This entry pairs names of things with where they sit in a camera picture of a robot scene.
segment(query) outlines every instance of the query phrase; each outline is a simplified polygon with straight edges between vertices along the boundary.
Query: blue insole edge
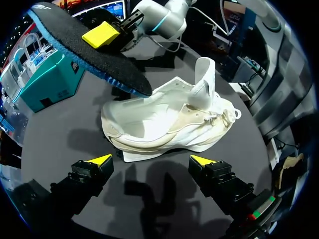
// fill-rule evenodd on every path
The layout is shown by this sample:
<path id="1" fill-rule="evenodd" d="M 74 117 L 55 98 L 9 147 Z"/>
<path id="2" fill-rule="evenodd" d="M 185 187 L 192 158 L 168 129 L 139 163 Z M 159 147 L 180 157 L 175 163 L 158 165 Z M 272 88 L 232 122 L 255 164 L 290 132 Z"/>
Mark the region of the blue insole edge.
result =
<path id="1" fill-rule="evenodd" d="M 60 51 L 62 54 L 64 54 L 66 57 L 71 58 L 74 62 L 77 62 L 80 66 L 82 66 L 84 69 L 88 70 L 92 74 L 96 75 L 97 77 L 106 80 L 111 85 L 121 89 L 122 91 L 137 95 L 142 98 L 148 98 L 149 96 L 141 94 L 137 92 L 136 90 L 124 85 L 123 83 L 117 81 L 113 77 L 109 76 L 105 72 L 102 72 L 95 68 L 94 66 L 90 65 L 86 61 L 84 61 L 82 58 L 78 57 L 76 54 L 68 50 L 65 46 L 63 46 L 58 40 L 56 40 L 44 27 L 41 20 L 38 18 L 38 16 L 32 11 L 29 10 L 27 12 L 29 16 L 33 19 L 34 23 L 36 24 L 36 27 L 41 32 L 42 36 L 52 44 L 54 48 L 56 48 L 58 51 Z"/>

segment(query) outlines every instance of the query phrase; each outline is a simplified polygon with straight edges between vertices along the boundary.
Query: shoe sole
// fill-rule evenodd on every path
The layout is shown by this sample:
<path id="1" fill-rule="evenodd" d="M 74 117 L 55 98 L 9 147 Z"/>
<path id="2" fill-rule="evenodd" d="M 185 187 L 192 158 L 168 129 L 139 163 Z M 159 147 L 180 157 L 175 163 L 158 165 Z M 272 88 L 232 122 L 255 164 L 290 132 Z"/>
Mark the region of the shoe sole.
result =
<path id="1" fill-rule="evenodd" d="M 194 146 L 186 146 L 186 147 L 179 147 L 179 148 L 183 148 L 183 149 L 187 149 L 196 153 L 201 153 L 207 149 L 209 149 L 210 147 L 212 147 L 215 143 L 217 143 L 219 140 L 221 139 L 221 137 L 211 143 L 211 144 L 207 144 L 207 145 L 194 145 Z M 148 159 L 152 159 L 152 158 L 156 158 L 161 156 L 162 154 L 165 154 L 167 151 L 172 150 L 172 149 L 177 149 L 177 148 L 171 148 L 171 149 L 163 149 L 157 152 L 147 152 L 147 154 L 143 155 L 143 153 L 128 153 L 123 151 L 123 158 L 124 158 L 124 162 L 126 163 L 132 163 L 132 162 L 138 162 L 138 161 L 144 161 L 144 160 L 148 160 Z"/>

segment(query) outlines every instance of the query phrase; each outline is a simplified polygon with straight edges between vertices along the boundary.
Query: green light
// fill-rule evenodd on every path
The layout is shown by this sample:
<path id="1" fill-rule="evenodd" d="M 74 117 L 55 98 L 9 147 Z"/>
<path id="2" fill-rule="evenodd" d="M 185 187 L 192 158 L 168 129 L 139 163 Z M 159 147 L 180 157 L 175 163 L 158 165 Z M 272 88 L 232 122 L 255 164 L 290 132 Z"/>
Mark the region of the green light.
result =
<path id="1" fill-rule="evenodd" d="M 259 218 L 261 214 L 258 211 L 254 211 L 253 215 L 255 216 L 255 218 Z"/>

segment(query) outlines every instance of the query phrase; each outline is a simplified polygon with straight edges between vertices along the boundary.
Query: shoe insole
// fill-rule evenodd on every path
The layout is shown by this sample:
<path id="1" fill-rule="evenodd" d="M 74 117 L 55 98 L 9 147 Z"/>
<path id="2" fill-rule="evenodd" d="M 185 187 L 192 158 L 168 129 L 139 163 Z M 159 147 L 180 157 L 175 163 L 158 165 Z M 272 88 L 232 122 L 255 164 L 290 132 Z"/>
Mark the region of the shoe insole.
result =
<path id="1" fill-rule="evenodd" d="M 65 10 L 40 2 L 28 14 L 49 43 L 92 74 L 131 94 L 144 98 L 152 94 L 148 80 L 126 56 L 87 44 L 82 35 L 89 29 Z"/>

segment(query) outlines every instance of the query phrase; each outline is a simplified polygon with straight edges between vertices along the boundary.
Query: black insole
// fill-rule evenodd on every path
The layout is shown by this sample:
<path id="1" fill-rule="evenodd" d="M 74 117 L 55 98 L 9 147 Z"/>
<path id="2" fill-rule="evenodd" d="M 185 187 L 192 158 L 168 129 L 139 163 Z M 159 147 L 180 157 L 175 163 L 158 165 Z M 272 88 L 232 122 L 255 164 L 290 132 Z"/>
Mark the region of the black insole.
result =
<path id="1" fill-rule="evenodd" d="M 91 47 L 81 38 L 89 29 L 66 11 L 47 2 L 40 2 L 31 10 L 53 38 L 91 66 L 87 70 L 93 74 L 95 70 L 107 73 L 138 93 L 146 96 L 152 94 L 148 80 L 126 56 L 120 52 L 111 52 L 107 47 L 99 50 Z"/>

